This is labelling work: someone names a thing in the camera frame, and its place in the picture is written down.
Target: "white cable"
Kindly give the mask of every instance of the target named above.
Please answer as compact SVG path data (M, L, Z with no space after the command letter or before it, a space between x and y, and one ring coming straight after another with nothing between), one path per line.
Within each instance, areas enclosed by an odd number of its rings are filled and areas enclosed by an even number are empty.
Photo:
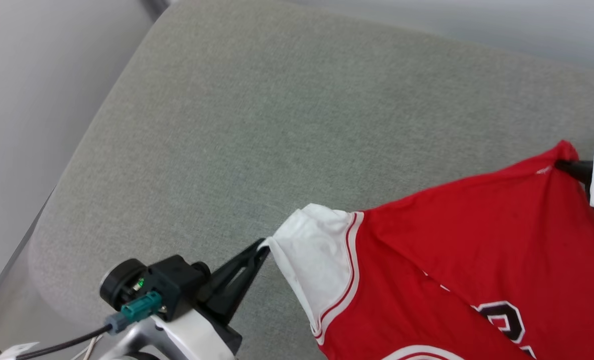
M90 356L93 354L93 350L95 349L95 344L98 342L103 335L99 335L94 341L90 341L90 346L88 346L88 351L86 351L86 356L84 356L84 360L90 360Z
M88 346L86 346L84 348L84 350L80 351L77 355L75 355L75 357L71 358L70 360L77 360L78 358L81 358L81 355L86 354L86 357L84 357L83 360L89 360L90 355L92 354L92 350L93 348L95 348L95 344L97 344L97 342L102 339L103 335L98 335L98 337L93 338L92 340L90 340L90 344Z

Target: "green connector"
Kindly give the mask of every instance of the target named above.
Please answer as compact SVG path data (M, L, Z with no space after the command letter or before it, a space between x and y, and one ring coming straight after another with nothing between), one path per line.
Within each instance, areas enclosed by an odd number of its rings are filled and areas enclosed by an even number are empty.
M158 292L151 291L145 296L121 306L121 313L132 324L139 322L157 312L163 303Z

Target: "jersey sleeve trim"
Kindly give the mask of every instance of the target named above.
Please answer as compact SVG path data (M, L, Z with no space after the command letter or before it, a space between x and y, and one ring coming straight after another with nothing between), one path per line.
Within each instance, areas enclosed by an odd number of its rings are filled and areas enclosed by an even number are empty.
M266 241L320 345L327 327L357 292L355 242L362 222L362 212L311 203L290 215Z

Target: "red jersey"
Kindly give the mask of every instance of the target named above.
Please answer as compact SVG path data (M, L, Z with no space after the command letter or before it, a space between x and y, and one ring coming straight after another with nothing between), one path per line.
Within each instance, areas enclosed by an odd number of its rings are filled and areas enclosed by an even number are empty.
M594 212L572 146L267 244L331 360L594 359Z

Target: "gray cushion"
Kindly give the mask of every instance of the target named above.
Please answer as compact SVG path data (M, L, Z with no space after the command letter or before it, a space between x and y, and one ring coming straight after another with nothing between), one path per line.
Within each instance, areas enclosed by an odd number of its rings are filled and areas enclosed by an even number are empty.
M560 139L591 157L594 71L271 0L182 1L63 174L32 278L98 326L98 285L122 260L215 269L307 203L375 207ZM243 360L322 358L271 259L232 326Z

